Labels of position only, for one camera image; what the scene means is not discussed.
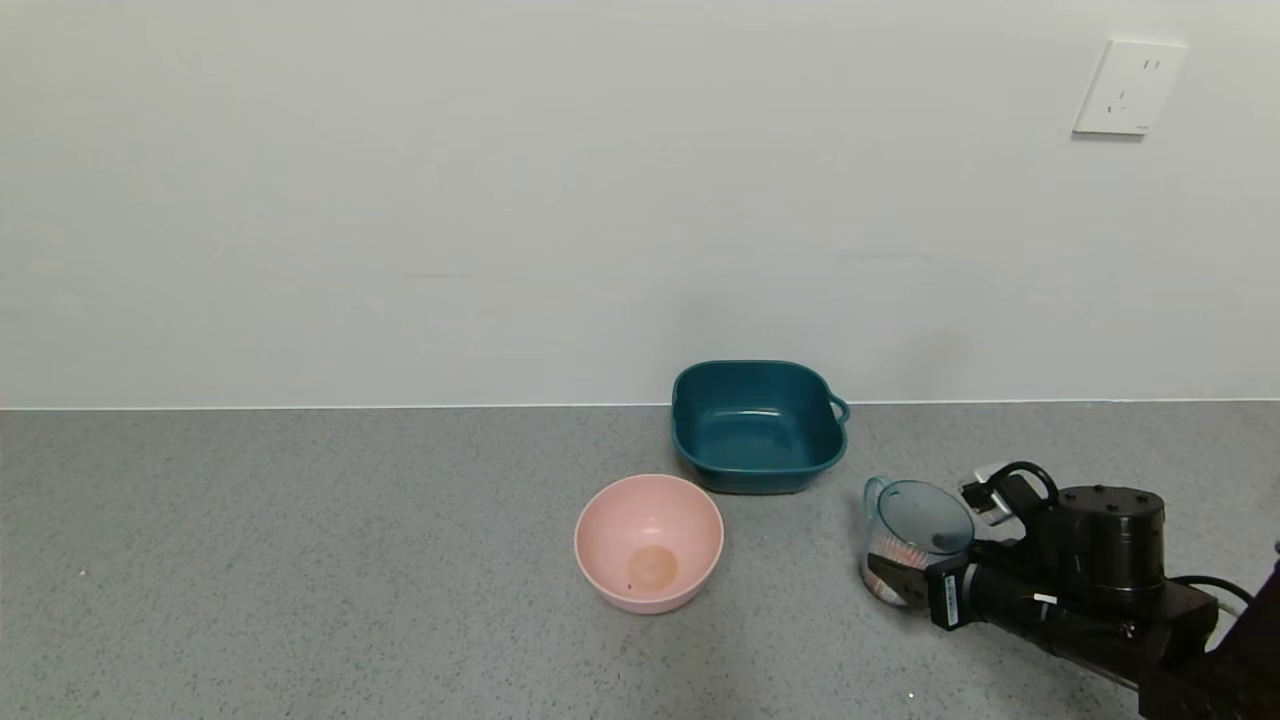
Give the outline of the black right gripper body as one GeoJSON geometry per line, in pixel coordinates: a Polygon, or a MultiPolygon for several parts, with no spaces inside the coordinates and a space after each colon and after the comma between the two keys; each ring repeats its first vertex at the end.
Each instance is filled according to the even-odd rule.
{"type": "Polygon", "coordinates": [[[1009,633],[1042,633],[1046,603],[1033,594],[1029,571],[991,553],[965,553],[936,562],[924,573],[931,620],[954,632],[988,623],[1009,633]]]}

